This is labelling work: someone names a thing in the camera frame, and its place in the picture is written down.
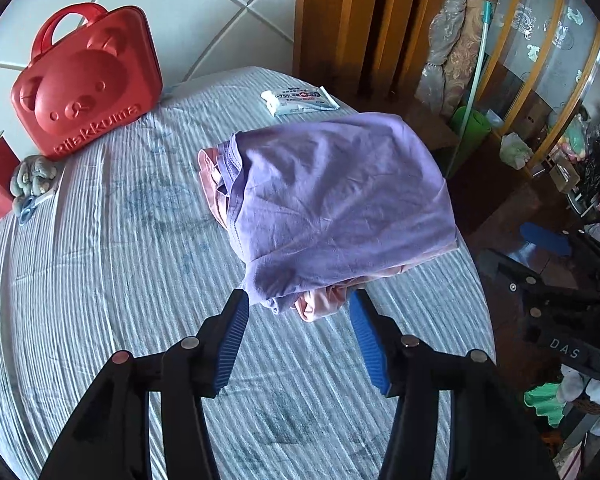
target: wet wipes package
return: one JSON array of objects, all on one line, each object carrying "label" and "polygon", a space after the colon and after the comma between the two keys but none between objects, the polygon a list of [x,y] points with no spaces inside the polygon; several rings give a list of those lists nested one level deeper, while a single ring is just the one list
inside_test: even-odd
[{"label": "wet wipes package", "polygon": [[320,88],[289,86],[288,88],[265,90],[260,97],[267,102],[267,108],[274,117],[340,108],[340,105],[323,86]]}]

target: folded purple cloth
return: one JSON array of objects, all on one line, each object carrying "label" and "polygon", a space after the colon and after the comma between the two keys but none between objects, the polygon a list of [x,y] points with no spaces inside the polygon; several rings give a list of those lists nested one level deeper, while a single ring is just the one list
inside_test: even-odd
[{"label": "folded purple cloth", "polygon": [[453,243],[446,182],[400,117],[353,114],[237,132],[218,146],[250,303],[373,274]]}]

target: red handle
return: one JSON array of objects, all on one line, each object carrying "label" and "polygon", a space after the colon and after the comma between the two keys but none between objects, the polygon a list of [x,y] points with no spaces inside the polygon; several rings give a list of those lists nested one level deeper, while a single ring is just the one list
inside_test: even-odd
[{"label": "red handle", "polygon": [[33,47],[31,48],[31,60],[44,54],[51,48],[51,41],[54,36],[54,31],[66,15],[68,14],[81,14],[86,19],[89,25],[95,22],[100,16],[107,13],[107,9],[99,4],[92,4],[87,2],[84,4],[74,4],[64,9],[58,10],[51,18],[46,20],[45,24],[40,28],[36,39],[33,40]]}]

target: silver rivet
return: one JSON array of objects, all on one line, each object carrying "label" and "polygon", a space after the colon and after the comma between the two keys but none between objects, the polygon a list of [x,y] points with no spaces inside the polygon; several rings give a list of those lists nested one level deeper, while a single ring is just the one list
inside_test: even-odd
[{"label": "silver rivet", "polygon": [[200,339],[195,336],[186,337],[180,342],[180,346],[182,346],[185,350],[191,350],[200,344]]},{"label": "silver rivet", "polygon": [[469,357],[474,363],[485,363],[489,358],[482,350],[471,350]]},{"label": "silver rivet", "polygon": [[420,344],[420,340],[414,335],[403,335],[400,338],[400,343],[404,346],[412,348],[414,346],[418,346]]},{"label": "silver rivet", "polygon": [[128,361],[128,359],[129,359],[129,352],[125,352],[124,350],[121,350],[120,352],[116,352],[111,357],[111,360],[114,362],[114,364],[117,364],[117,365],[126,363]]}]

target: red suitcase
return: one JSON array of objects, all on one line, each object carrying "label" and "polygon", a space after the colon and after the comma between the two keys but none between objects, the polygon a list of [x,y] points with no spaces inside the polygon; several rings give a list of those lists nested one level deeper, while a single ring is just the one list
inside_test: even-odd
[{"label": "red suitcase", "polygon": [[[87,23],[52,44],[56,26],[72,12]],[[40,152],[58,160],[147,113],[161,91],[144,12],[85,3],[58,10],[40,28],[11,103]]]}]

